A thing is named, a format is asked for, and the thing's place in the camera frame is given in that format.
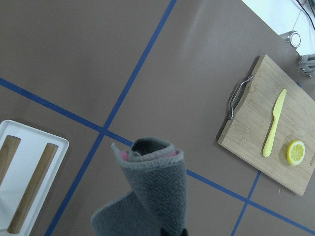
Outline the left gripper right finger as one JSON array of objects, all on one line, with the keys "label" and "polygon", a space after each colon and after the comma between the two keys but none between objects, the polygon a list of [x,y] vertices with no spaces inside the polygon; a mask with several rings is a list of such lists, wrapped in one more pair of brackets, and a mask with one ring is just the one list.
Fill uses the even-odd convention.
[{"label": "left gripper right finger", "polygon": [[183,229],[183,230],[182,230],[181,236],[188,236],[188,231],[187,231],[187,229]]}]

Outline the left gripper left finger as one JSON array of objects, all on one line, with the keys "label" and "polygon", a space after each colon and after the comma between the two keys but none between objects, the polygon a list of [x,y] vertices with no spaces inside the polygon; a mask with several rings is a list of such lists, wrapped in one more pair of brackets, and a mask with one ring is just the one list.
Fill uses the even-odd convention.
[{"label": "left gripper left finger", "polygon": [[161,228],[160,235],[161,236],[169,236],[169,233],[165,229]]}]

